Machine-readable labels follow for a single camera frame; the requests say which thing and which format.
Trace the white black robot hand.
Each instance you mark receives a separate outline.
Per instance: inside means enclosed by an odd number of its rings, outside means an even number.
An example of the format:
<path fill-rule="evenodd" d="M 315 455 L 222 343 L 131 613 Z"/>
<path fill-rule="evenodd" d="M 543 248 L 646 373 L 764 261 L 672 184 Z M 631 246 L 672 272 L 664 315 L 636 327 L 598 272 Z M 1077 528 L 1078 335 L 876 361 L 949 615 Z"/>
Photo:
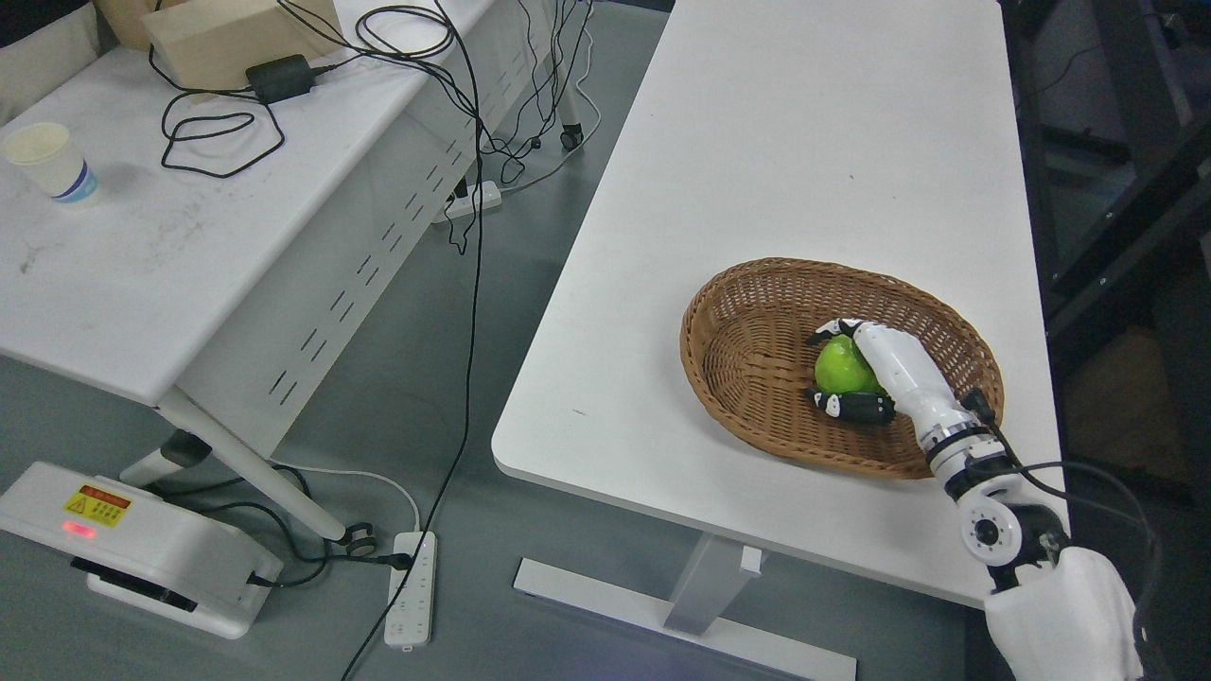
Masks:
<path fill-rule="evenodd" d="M 926 454 L 978 433 L 980 422 L 957 401 L 939 364 L 916 336 L 886 324 L 839 317 L 819 327 L 807 343 L 823 347 L 810 401 L 833 419 L 886 424 L 903 414 Z M 863 380 L 877 387 L 854 388 L 848 379 L 836 385 L 836 357 L 855 362 L 865 370 Z"/>

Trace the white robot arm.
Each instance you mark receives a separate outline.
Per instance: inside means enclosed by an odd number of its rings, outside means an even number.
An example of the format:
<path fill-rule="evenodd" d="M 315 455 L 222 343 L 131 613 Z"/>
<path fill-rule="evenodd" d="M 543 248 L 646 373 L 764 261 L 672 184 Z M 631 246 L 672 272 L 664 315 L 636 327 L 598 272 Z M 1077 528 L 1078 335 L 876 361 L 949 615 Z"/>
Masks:
<path fill-rule="evenodd" d="M 988 634 L 1016 680 L 1143 680 L 1136 602 L 1102 553 L 1077 546 L 1038 479 L 952 393 L 913 407 L 922 452 L 955 500 L 957 534 L 991 573 Z"/>

